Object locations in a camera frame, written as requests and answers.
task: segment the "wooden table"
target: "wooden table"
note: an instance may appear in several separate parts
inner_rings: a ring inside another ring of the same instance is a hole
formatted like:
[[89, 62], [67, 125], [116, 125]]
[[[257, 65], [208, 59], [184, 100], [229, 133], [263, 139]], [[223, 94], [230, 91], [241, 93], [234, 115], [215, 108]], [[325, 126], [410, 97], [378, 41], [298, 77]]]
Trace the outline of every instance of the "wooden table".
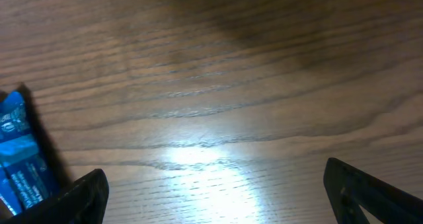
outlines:
[[423, 0], [0, 0], [24, 82], [104, 223], [334, 223], [337, 157], [423, 198]]

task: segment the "black object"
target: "black object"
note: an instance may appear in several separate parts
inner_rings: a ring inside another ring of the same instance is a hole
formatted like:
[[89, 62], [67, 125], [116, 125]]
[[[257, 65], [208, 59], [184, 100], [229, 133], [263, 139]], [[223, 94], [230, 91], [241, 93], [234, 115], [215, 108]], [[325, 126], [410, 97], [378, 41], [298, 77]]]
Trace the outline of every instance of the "black object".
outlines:
[[72, 185], [0, 224], [100, 224], [108, 199], [103, 170], [95, 169]]
[[423, 223], [423, 201], [338, 159], [324, 183], [338, 223], [369, 223], [359, 205], [383, 223]]

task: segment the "wood grain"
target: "wood grain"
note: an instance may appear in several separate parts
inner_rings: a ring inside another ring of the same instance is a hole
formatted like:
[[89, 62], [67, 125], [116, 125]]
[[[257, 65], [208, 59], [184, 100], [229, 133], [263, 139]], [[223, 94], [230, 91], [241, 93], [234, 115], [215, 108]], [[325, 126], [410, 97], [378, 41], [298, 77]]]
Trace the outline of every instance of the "wood grain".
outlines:
[[104, 223], [334, 223], [337, 157], [423, 198], [422, 0], [0, 0], [24, 82]]

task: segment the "brown wooden surface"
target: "brown wooden surface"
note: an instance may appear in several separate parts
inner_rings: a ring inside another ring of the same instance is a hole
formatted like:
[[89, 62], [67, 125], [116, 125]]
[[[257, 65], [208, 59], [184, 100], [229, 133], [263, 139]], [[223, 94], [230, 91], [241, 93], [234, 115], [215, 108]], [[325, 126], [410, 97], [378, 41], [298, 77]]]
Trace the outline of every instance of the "brown wooden surface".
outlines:
[[24, 82], [105, 223], [334, 223], [338, 157], [423, 198], [422, 0], [0, 0]]

